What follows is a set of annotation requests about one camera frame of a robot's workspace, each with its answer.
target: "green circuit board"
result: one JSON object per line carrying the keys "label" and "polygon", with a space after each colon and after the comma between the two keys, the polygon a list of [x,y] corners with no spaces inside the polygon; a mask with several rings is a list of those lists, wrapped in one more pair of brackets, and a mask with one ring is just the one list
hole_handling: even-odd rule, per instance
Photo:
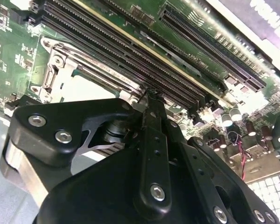
{"label": "green circuit board", "polygon": [[[129,24],[123,17],[113,13],[112,10],[102,7],[100,4],[97,4],[95,0],[74,1],[80,3],[86,9],[95,10],[97,13],[104,16],[107,20],[111,21],[131,36],[145,43],[151,49],[160,54],[162,53],[161,49],[158,48],[156,44],[143,38],[143,36],[132,24]],[[266,87],[262,89],[260,93],[248,93],[251,95],[251,98],[257,100],[261,99],[264,103],[253,112],[249,112],[249,114],[245,113],[245,110],[242,111],[243,121],[247,119],[253,121],[257,129],[260,129],[263,125],[272,126],[276,116],[280,114],[280,80],[276,76],[273,66],[268,61],[264,60],[261,55],[255,54],[254,49],[248,43],[245,43],[245,41],[242,40],[237,33],[231,32],[210,8],[206,8],[205,5],[198,0],[113,0],[112,2],[116,4],[120,10],[134,16],[168,42],[173,43],[175,46],[186,52],[192,59],[192,62],[201,65],[202,69],[210,71],[212,74],[223,80],[226,76],[228,76],[228,73],[222,67],[210,60],[206,55],[200,52],[197,48],[195,48],[195,46],[191,45],[180,35],[172,32],[169,27],[160,21],[161,13],[166,5],[170,5],[180,11],[180,13],[187,17],[190,22],[195,23],[199,29],[209,34],[209,36],[217,40],[218,43],[222,44],[239,60],[253,69],[266,83]],[[235,86],[229,85],[229,87],[234,95],[243,94],[241,92],[236,93]],[[212,127],[224,132],[224,128],[222,128],[220,124],[220,119],[208,122],[203,127],[195,127],[192,125],[192,122],[187,119],[187,111],[184,108],[175,104],[169,104],[167,105],[167,108],[175,113],[175,118],[178,123],[186,124],[188,133],[187,138],[193,135],[202,136]],[[244,123],[239,122],[238,124],[241,127],[242,132],[245,133]]]}
{"label": "green circuit board", "polygon": [[47,54],[40,48],[39,36],[9,18],[9,0],[0,1],[0,110],[12,93],[28,93],[30,83],[41,83]]}
{"label": "green circuit board", "polygon": [[[84,3],[84,6],[102,15],[108,21],[120,27],[137,40],[140,40],[151,49],[166,56],[166,52],[163,49],[144,38],[133,25],[125,20],[125,18],[118,16],[110,9],[107,10],[101,7],[97,4],[97,1],[81,0],[79,2]],[[174,43],[174,45],[186,52],[189,57],[192,58],[193,62],[201,66],[202,70],[208,70],[223,80],[227,76],[223,68],[216,65],[206,55],[202,54],[198,49],[159,21],[160,12],[164,5],[170,4],[180,10],[180,12],[188,17],[191,22],[195,23],[198,28],[203,29],[214,39],[218,40],[219,43],[225,46],[246,65],[250,66],[258,73],[259,77],[265,81],[266,88],[264,88],[257,97],[266,100],[266,106],[253,111],[249,115],[244,114],[243,117],[249,117],[250,120],[254,121],[256,128],[260,128],[262,125],[271,126],[273,124],[275,117],[280,113],[280,81],[277,79],[273,69],[260,60],[257,55],[253,54],[251,49],[244,47],[238,40],[237,34],[229,31],[211,11],[209,12],[209,9],[205,9],[199,2],[191,1],[187,3],[184,0],[114,0],[113,2],[122,10],[134,16],[137,14],[135,12],[133,13],[133,10],[135,10],[135,8],[140,10],[142,17],[143,15],[147,15],[150,18],[147,21],[143,21],[150,29],[162,35],[167,41]],[[37,96],[29,90],[29,86],[31,84],[42,84],[49,59],[49,54],[39,43],[40,37],[45,35],[54,38],[62,38],[60,35],[44,26],[32,28],[28,24],[19,25],[15,23],[9,18],[8,14],[8,9],[13,7],[14,5],[9,0],[0,1],[0,110],[3,110],[4,103],[10,100],[10,95],[12,93],[16,93],[18,97],[27,94],[33,98],[37,98]],[[178,65],[176,61],[170,58],[168,58],[168,60]],[[189,73],[193,72],[189,68],[183,68],[183,71]],[[199,76],[197,79],[200,79],[202,83],[203,80],[207,80],[205,77]],[[166,107],[175,114],[178,123],[186,124],[187,138],[193,135],[201,136],[211,127],[220,127],[217,119],[207,123],[201,128],[194,127],[191,121],[187,119],[185,108],[181,108],[173,103]]]}

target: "black expansion slot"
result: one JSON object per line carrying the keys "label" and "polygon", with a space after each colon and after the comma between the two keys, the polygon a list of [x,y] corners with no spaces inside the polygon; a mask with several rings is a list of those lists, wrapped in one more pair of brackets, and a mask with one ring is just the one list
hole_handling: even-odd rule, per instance
{"label": "black expansion slot", "polygon": [[156,82],[155,79],[146,76],[140,68],[135,68],[130,64],[121,63],[118,58],[110,55],[109,51],[101,51],[100,46],[96,47],[94,43],[89,41],[89,39],[84,38],[83,36],[79,35],[79,33],[72,31],[63,24],[60,24],[60,21],[56,20],[54,17],[43,14],[42,19],[44,25],[73,41],[77,47],[83,49],[85,53],[94,57],[99,62],[107,64],[110,66],[110,68],[114,69],[118,73],[125,75],[127,78],[141,84],[146,88],[155,88],[161,90],[169,100],[184,108],[191,107],[192,101],[188,101],[183,96],[176,94],[176,92],[171,88],[168,88],[164,84]]}
{"label": "black expansion slot", "polygon": [[82,10],[77,11],[73,2],[46,1],[43,9],[45,12],[40,15],[45,25],[68,37],[86,53],[117,72],[139,84],[161,90],[180,106],[190,108],[206,95],[185,77],[173,73],[171,68],[121,38],[112,28]]}
{"label": "black expansion slot", "polygon": [[160,20],[247,88],[258,92],[266,86],[266,83],[258,77],[252,68],[240,61],[204,30],[196,27],[172,6],[168,4],[165,6]]}
{"label": "black expansion slot", "polygon": [[122,16],[126,21],[128,21],[133,26],[135,26],[136,32],[140,31],[140,30],[143,31],[144,33],[149,35],[151,38],[156,40],[160,45],[162,45],[163,47],[165,47],[168,50],[170,50],[171,52],[173,52],[175,55],[180,57],[186,63],[193,66],[195,69],[199,70],[204,77],[208,77],[208,79],[212,83],[216,84],[220,89],[222,89],[223,92],[226,90],[226,87],[222,84],[222,80],[216,73],[211,72],[208,69],[205,69],[204,67],[201,67],[200,65],[196,64],[196,62],[193,61],[187,53],[182,51],[177,46],[173,45],[171,42],[164,39],[162,36],[160,36],[158,33],[153,31],[148,26],[144,25],[138,19],[133,17],[129,12],[125,11],[124,9],[122,9],[121,7],[116,5],[112,0],[97,0],[97,1],[98,1],[98,4],[103,4],[104,6],[110,8],[114,13]]}
{"label": "black expansion slot", "polygon": [[140,61],[142,66],[149,68],[150,70],[152,69],[152,67],[154,67],[154,71],[150,71],[150,73],[154,74],[154,76],[159,76],[159,74],[161,73],[166,73],[189,89],[185,92],[185,94],[189,94],[192,95],[192,97],[195,97],[191,93],[191,91],[193,91],[198,95],[203,95],[203,91],[201,91],[199,87],[190,82],[186,77],[184,77],[183,75],[177,75],[177,72],[170,66],[164,64],[158,58],[150,55],[145,50],[138,47],[136,44],[133,44],[124,35],[119,34],[113,28],[108,28],[104,23],[100,22],[95,16],[90,14],[85,9],[79,8],[79,10],[77,10],[76,6],[74,6],[74,3],[66,0],[54,0],[54,2],[58,3],[59,5],[48,3],[48,6],[50,9],[53,9],[55,13],[59,11],[58,13],[60,16],[62,16],[64,13],[64,10],[60,11],[60,6],[63,6],[65,10],[68,10],[67,18],[63,18],[65,20],[64,22],[67,22],[68,24],[76,23],[86,32],[91,31],[91,33],[88,35],[96,35],[97,38],[102,37],[101,42],[106,41],[105,48],[113,49],[114,52],[117,51],[117,54],[119,56],[126,55],[126,59],[130,60],[138,61],[138,56],[141,56],[144,60],[146,60],[145,63],[142,63],[142,61]]}

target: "gray metal panel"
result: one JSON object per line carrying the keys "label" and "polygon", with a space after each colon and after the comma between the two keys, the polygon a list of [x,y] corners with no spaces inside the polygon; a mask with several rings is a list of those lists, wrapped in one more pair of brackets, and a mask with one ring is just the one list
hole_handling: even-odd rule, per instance
{"label": "gray metal panel", "polygon": [[[0,120],[0,156],[7,129]],[[74,159],[71,171],[76,174],[94,163],[90,158],[79,156]],[[31,224],[37,212],[32,196],[9,183],[0,172],[0,224]]]}

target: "metal bracket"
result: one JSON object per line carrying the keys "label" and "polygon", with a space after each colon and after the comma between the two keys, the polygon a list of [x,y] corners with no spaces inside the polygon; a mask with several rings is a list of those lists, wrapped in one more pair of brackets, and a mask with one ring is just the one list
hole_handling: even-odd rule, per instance
{"label": "metal bracket", "polygon": [[40,91],[35,92],[35,94],[39,94],[43,103],[58,103],[61,101],[62,86],[73,79],[74,70],[80,70],[119,91],[119,97],[127,102],[142,95],[138,84],[106,65],[100,64],[91,56],[67,42],[42,37],[41,45],[50,53],[44,82]]}

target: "pcie slot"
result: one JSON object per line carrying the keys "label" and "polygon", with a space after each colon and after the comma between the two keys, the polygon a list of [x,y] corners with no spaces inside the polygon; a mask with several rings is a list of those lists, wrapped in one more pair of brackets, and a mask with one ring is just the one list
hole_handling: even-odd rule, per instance
{"label": "pcie slot", "polygon": [[44,14],[42,19],[44,25],[74,41],[78,47],[84,49],[86,53],[90,54],[101,63],[108,63],[108,65],[115,71],[124,74],[131,80],[136,79],[139,84],[144,84],[145,87],[161,90],[166,95],[166,97],[168,97],[168,99],[176,102],[184,108],[191,107],[192,100],[189,101],[189,99],[186,99],[183,95],[176,94],[174,90],[168,88],[162,82],[156,81],[154,78],[144,75],[140,69],[133,67],[125,61],[120,61],[120,58],[111,56],[109,51],[103,51],[96,43],[91,42],[89,39],[86,39],[83,36],[77,35],[76,31],[64,26],[64,24],[60,24],[60,21],[56,20],[56,18]]}
{"label": "pcie slot", "polygon": [[205,31],[196,28],[171,6],[166,5],[160,20],[248,88],[257,92],[266,86],[266,83],[251,68],[238,60]]}
{"label": "pcie slot", "polygon": [[139,20],[134,18],[131,14],[129,14],[127,11],[116,5],[112,0],[99,0],[100,4],[104,4],[105,6],[112,9],[112,11],[120,16],[122,16],[125,20],[127,20],[129,23],[131,23],[133,26],[136,27],[136,29],[141,30],[145,33],[147,33],[150,37],[152,37],[155,40],[158,40],[159,44],[166,47],[168,50],[172,51],[174,54],[179,56],[182,60],[199,70],[205,77],[208,77],[213,83],[216,83],[217,86],[221,86],[221,88],[224,89],[224,86],[221,85],[221,79],[220,77],[215,74],[214,72],[211,72],[199,65],[197,65],[188,54],[186,54],[183,50],[172,44],[171,42],[164,39],[162,36],[157,34],[155,31],[153,31],[151,28],[145,26],[143,23],[141,23]]}
{"label": "pcie slot", "polygon": [[[79,25],[79,27],[83,27],[83,29],[86,31],[88,30],[89,34],[94,34],[97,35],[97,38],[99,38],[99,36],[103,37],[104,40],[108,40],[107,44],[105,45],[108,49],[112,49],[114,52],[117,51],[118,45],[121,44],[121,48],[122,48],[122,57],[123,55],[129,55],[131,58],[133,58],[134,60],[137,60],[137,58],[134,57],[135,53],[139,56],[142,57],[142,59],[145,59],[149,64],[151,64],[153,67],[155,67],[158,71],[154,71],[154,74],[158,75],[161,73],[166,73],[168,76],[171,76],[169,78],[173,78],[176,81],[180,82],[180,84],[184,85],[187,87],[187,89],[185,89],[185,93],[184,94],[189,94],[192,95],[193,97],[196,94],[199,94],[201,96],[204,95],[204,92],[202,90],[200,90],[198,87],[196,87],[195,85],[193,85],[193,83],[191,83],[187,78],[185,78],[182,75],[177,75],[176,71],[173,71],[172,68],[170,68],[169,66],[158,62],[154,57],[152,57],[151,55],[149,55],[148,53],[146,53],[145,51],[143,51],[142,49],[140,49],[137,45],[132,44],[131,42],[129,42],[125,37],[123,37],[123,35],[119,35],[117,34],[114,30],[112,30],[111,28],[106,28],[105,24],[102,24],[100,21],[96,20],[94,17],[92,17],[92,15],[90,13],[87,13],[85,11],[79,12],[75,9],[75,7],[72,5],[73,3],[70,2],[66,2],[64,0],[54,0],[55,2],[57,2],[60,5],[54,5],[54,3],[47,3],[47,6],[54,10],[55,13],[59,13],[60,16],[62,16],[62,18],[67,21],[68,23],[69,20],[72,20],[72,18],[75,18],[75,23],[77,25]],[[60,6],[63,6],[65,10],[67,10],[69,16],[67,16],[67,18],[64,18],[64,11],[60,10]]]}

